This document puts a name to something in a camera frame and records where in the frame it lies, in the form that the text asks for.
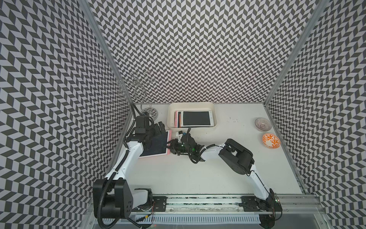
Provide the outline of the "pink edged writing tablet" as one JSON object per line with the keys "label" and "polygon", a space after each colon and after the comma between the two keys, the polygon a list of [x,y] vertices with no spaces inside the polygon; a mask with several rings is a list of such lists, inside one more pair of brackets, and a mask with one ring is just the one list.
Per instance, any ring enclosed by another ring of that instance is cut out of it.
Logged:
{"label": "pink edged writing tablet", "polygon": [[147,158],[153,156],[164,156],[170,154],[170,149],[167,148],[167,142],[172,140],[172,131],[166,130],[158,136],[152,138],[152,145],[149,149],[144,150],[140,158]]}

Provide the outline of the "white framed writing tablet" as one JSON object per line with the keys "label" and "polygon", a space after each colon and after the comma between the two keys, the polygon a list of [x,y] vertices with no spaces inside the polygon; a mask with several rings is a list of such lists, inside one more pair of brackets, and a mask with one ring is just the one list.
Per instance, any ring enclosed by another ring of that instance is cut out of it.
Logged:
{"label": "white framed writing tablet", "polygon": [[182,111],[181,127],[214,127],[212,111]]}

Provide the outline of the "red framed writing tablet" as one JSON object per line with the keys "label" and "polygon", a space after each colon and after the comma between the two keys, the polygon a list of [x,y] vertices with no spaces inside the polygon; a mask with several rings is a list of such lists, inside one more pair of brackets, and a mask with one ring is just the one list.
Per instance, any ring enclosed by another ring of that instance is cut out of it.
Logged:
{"label": "red framed writing tablet", "polygon": [[181,127],[181,111],[177,112],[177,127]]}

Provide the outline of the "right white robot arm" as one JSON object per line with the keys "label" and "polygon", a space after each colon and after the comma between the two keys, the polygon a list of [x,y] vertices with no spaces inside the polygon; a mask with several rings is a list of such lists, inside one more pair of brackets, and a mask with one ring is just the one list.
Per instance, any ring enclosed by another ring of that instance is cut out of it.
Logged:
{"label": "right white robot arm", "polygon": [[221,145],[203,146],[196,143],[188,129],[185,134],[180,131],[176,139],[168,141],[166,148],[175,155],[187,155],[194,164],[222,159],[233,172],[248,176],[254,195],[242,197],[240,206],[244,211],[268,211],[273,214],[283,211],[276,194],[258,174],[253,153],[233,139],[229,138]]}

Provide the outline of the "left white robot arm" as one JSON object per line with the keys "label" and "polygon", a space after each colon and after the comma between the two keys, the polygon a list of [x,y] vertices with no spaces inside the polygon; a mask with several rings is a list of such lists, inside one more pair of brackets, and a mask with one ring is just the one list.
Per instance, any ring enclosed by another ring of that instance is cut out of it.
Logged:
{"label": "left white robot arm", "polygon": [[132,190],[128,176],[143,153],[165,153],[168,132],[163,122],[155,123],[147,115],[137,116],[135,127],[125,139],[124,150],[112,170],[93,184],[94,215],[103,219],[127,219],[134,209],[150,211],[153,194],[149,188]]}

